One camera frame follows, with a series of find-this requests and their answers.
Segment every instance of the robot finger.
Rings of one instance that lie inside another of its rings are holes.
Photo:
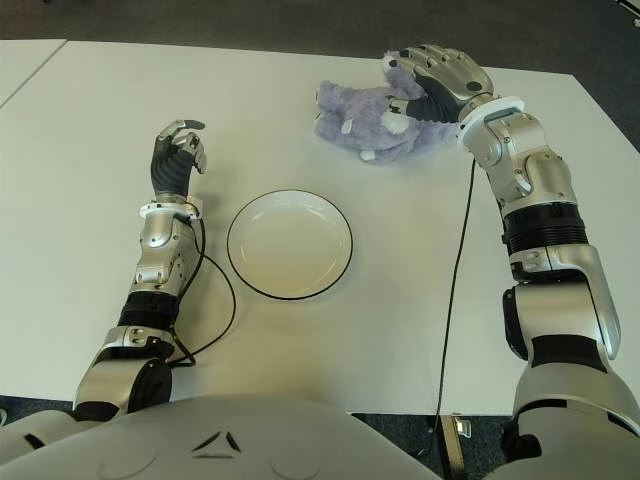
[[[419,48],[425,53],[425,55],[438,59],[442,59],[442,57],[447,54],[451,55],[450,51],[452,50],[449,48],[443,48],[440,45],[433,44],[423,44],[420,45]]]
[[[482,69],[482,67],[480,67],[473,58],[464,52],[459,52],[457,58],[469,72],[475,72]]]
[[[440,61],[440,55],[432,55],[430,51],[415,47],[405,48],[400,51],[400,57],[410,59],[416,65],[426,68],[434,67]]]
[[[455,48],[443,48],[443,49],[440,49],[440,57],[444,57],[444,56],[450,59],[456,58],[458,60],[462,60],[465,57],[467,57],[467,54],[464,53],[463,51],[456,50]]]
[[[207,169],[207,155],[204,153],[204,147],[200,138],[193,132],[174,139],[174,145],[180,147],[178,154],[186,158],[192,158],[193,166],[198,173],[204,173]]]
[[[174,120],[158,134],[157,139],[164,141],[168,137],[175,137],[181,130],[202,130],[204,127],[204,123],[197,120]]]

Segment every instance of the purple plush toy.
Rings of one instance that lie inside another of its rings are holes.
[[[316,134],[331,143],[360,152],[365,162],[385,163],[441,143],[455,128],[418,122],[387,111],[387,96],[415,99],[425,92],[400,67],[391,67],[393,53],[382,59],[389,87],[356,90],[322,82],[317,92],[320,114]]]

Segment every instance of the floor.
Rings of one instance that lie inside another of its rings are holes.
[[[424,42],[454,46],[487,66],[575,75],[640,148],[640,29],[633,20],[629,11],[604,0],[0,0],[3,39],[371,58]],[[9,421],[43,408],[67,407],[65,402],[0,396]],[[429,444],[427,417],[358,417],[407,452]],[[499,437],[506,419],[471,417],[472,438],[461,439],[470,479],[482,478],[504,462]],[[420,460],[442,474],[437,445]]]

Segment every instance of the black cable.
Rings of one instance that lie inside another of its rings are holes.
[[[198,207],[196,207],[193,203],[191,202],[186,202],[188,205],[191,205],[195,211],[197,216],[200,216],[200,211],[198,210]],[[202,261],[203,259],[207,259],[209,260],[214,267],[216,267],[218,269],[218,271],[222,274],[222,276],[224,277],[225,281],[227,282],[227,285],[229,286],[229,291],[231,292],[231,299],[232,299],[232,303],[233,303],[233,308],[232,308],[232,312],[231,312],[231,318],[229,319],[229,322],[227,323],[227,326],[224,328],[224,330],[222,330],[222,333],[220,333],[217,337],[215,337],[213,340],[211,340],[209,343],[207,343],[206,345],[204,345],[203,347],[195,350],[194,352],[189,351],[189,349],[184,345],[184,343],[182,343],[182,341],[180,340],[180,337],[178,336],[177,332],[174,329],[174,326],[171,325],[170,327],[170,333],[173,336],[173,340],[176,343],[176,345],[178,346],[178,349],[180,349],[180,351],[183,353],[183,357],[178,358],[176,360],[172,360],[171,362],[168,363],[168,365],[171,368],[176,368],[176,367],[193,367],[196,364],[196,359],[195,359],[195,355],[197,355],[198,353],[202,352],[203,350],[209,348],[211,345],[213,345],[214,343],[216,343],[218,340],[220,340],[222,337],[225,336],[225,334],[229,331],[229,329],[231,328],[231,325],[233,325],[233,321],[235,319],[236,316],[236,309],[237,309],[237,301],[236,301],[236,293],[233,290],[233,286],[231,285],[231,280],[229,279],[228,275],[225,273],[225,271],[222,269],[222,267],[220,267],[220,265],[218,265],[218,263],[213,260],[210,256],[208,256],[205,253],[205,246],[206,246],[206,234],[205,234],[205,225],[204,225],[204,220],[202,218],[199,219],[199,223],[200,223],[200,243],[202,245],[202,249],[200,248],[200,246],[198,245],[198,240],[196,238],[196,232],[193,229],[192,225],[189,225],[189,227],[191,228],[191,230],[193,231],[194,237],[193,237],[193,241],[195,243],[196,246],[196,251],[200,254],[200,257],[198,258],[198,263],[196,264],[196,267],[193,271],[193,273],[191,274],[191,277],[189,277],[189,280],[187,281],[187,283],[185,284],[184,288],[182,289],[182,292],[180,292],[179,294],[179,298],[180,300],[182,300],[182,298],[186,295],[186,293],[189,291],[189,288],[191,287],[191,284],[193,283],[196,275],[198,274],[199,270],[200,270],[200,266],[202,265]],[[184,360],[189,360],[189,363],[183,363]]]
[[[440,361],[440,385],[438,386],[438,403],[436,405],[436,421],[433,425],[433,433],[429,438],[429,445],[423,448],[414,456],[416,458],[429,456],[433,449],[433,437],[436,435],[438,423],[440,422],[440,407],[442,407],[442,391],[444,387],[444,371],[447,361],[447,347],[449,346],[449,330],[451,328],[451,313],[453,311],[453,297],[456,291],[456,281],[458,279],[458,267],[460,266],[460,258],[462,257],[462,247],[464,246],[464,238],[467,234],[467,223],[469,221],[469,210],[471,210],[471,196],[473,194],[473,182],[476,173],[476,160],[471,163],[471,176],[469,178],[469,193],[467,195],[467,206],[464,212],[464,221],[462,222],[462,232],[460,233],[460,243],[458,245],[458,254],[456,255],[456,263],[453,266],[453,275],[451,278],[451,289],[449,290],[449,308],[447,309],[447,323],[444,330],[444,345],[442,346],[442,360]]]

